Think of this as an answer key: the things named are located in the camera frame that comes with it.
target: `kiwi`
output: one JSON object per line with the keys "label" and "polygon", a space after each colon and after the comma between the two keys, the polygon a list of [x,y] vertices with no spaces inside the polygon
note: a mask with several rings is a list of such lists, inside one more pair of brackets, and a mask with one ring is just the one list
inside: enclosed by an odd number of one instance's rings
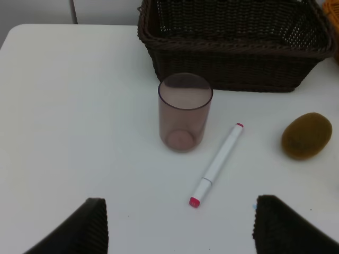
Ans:
{"label": "kiwi", "polygon": [[318,113],[308,113],[295,119],[281,137],[282,149],[289,156],[303,160],[318,154],[329,142],[332,125]]}

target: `white cabinet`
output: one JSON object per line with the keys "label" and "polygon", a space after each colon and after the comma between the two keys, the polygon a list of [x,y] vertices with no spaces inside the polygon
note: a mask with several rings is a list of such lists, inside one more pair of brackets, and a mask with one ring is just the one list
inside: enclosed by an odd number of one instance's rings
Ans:
{"label": "white cabinet", "polygon": [[79,24],[136,25],[142,0],[74,0]]}
{"label": "white cabinet", "polygon": [[27,23],[72,24],[70,0],[0,0],[0,47],[11,28]]}

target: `white marker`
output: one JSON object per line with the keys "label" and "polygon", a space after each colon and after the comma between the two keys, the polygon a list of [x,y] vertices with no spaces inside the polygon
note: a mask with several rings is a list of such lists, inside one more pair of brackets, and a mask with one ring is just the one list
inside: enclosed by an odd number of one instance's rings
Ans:
{"label": "white marker", "polygon": [[226,161],[228,155],[230,154],[235,142],[240,136],[244,126],[241,123],[237,123],[230,135],[225,140],[224,144],[221,146],[219,152],[212,161],[210,167],[208,168],[204,177],[201,178],[200,184],[194,192],[194,195],[190,199],[190,205],[194,208],[197,208],[202,202],[203,198],[206,196],[207,192],[212,187],[212,184],[217,179],[219,172],[222,169],[224,162]]}

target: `plastic cup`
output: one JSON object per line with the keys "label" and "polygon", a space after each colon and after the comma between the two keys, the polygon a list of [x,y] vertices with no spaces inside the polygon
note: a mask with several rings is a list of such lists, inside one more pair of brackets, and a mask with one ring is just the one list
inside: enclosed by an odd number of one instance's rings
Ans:
{"label": "plastic cup", "polygon": [[165,78],[158,88],[159,132],[170,149],[187,152],[200,144],[213,97],[202,77],[178,73]]}

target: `dark brown wicker basket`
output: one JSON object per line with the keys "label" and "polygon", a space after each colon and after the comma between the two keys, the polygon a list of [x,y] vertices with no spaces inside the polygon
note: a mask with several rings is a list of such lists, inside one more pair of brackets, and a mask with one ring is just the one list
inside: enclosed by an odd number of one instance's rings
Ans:
{"label": "dark brown wicker basket", "polygon": [[144,0],[138,36],[159,80],[192,72],[222,90],[293,91],[336,49],[314,0]]}

